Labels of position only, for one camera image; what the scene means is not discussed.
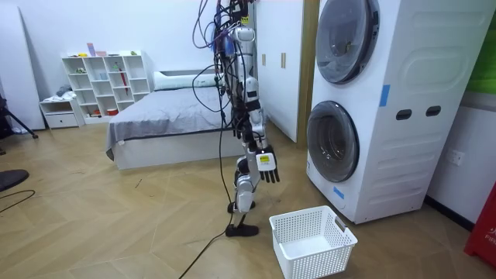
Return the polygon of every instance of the wall outlet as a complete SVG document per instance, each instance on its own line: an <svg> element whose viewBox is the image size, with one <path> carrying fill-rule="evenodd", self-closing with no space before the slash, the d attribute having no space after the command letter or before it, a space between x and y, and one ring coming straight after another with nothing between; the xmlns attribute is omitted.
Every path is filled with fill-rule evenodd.
<svg viewBox="0 0 496 279"><path fill-rule="evenodd" d="M464 156L465 153L458 150L448 149L446 152L446 159L448 162L457 165L458 167L462 165Z"/></svg>

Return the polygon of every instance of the green wall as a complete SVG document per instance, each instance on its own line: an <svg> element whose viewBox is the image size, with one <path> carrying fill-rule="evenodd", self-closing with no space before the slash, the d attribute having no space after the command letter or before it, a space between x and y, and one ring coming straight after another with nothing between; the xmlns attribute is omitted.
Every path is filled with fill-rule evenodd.
<svg viewBox="0 0 496 279"><path fill-rule="evenodd" d="M496 95L496 16L493 16L480 51L467 90Z"/></svg>

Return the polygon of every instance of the basket handle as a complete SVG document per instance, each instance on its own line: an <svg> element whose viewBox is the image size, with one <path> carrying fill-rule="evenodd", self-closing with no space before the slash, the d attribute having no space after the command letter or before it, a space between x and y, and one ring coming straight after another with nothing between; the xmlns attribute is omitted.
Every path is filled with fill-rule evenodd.
<svg viewBox="0 0 496 279"><path fill-rule="evenodd" d="M347 226L345 225L345 223L344 223L344 222L343 222L343 221L342 221L342 220L341 220L338 216L336 216L336 217L334 218L334 222L337 224L337 226L338 226L338 227L339 227L339 228L343 231L343 233L344 233L344 231L345 231L345 230L346 230L346 228L347 228Z"/></svg>

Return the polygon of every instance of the bed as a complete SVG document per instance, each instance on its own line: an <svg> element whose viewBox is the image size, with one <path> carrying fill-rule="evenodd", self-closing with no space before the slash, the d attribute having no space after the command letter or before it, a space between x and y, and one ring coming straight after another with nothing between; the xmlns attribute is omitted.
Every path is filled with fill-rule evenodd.
<svg viewBox="0 0 496 279"><path fill-rule="evenodd" d="M189 72L167 76L154 73L156 90L119 112L108 124L106 153L120 170L206 160L219 156L220 114L198 102L191 88L195 75ZM195 91L210 108L219 107L218 92L211 76L199 79ZM224 98L226 119L231 107ZM222 134L222 156L244 154L241 142L227 130Z"/></svg>

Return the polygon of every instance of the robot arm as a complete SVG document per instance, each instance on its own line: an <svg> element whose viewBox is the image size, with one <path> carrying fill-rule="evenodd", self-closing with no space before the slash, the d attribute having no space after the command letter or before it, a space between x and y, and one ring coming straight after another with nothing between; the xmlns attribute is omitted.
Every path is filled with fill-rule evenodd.
<svg viewBox="0 0 496 279"><path fill-rule="evenodd" d="M260 178L267 182L279 182L274 148L269 144L265 132L264 111L260 106L258 80L251 76L255 32L245 26L236 27L229 33L234 45L236 90L232 90L233 112L236 117L236 131L243 138L247 148L256 153L257 170Z"/></svg>

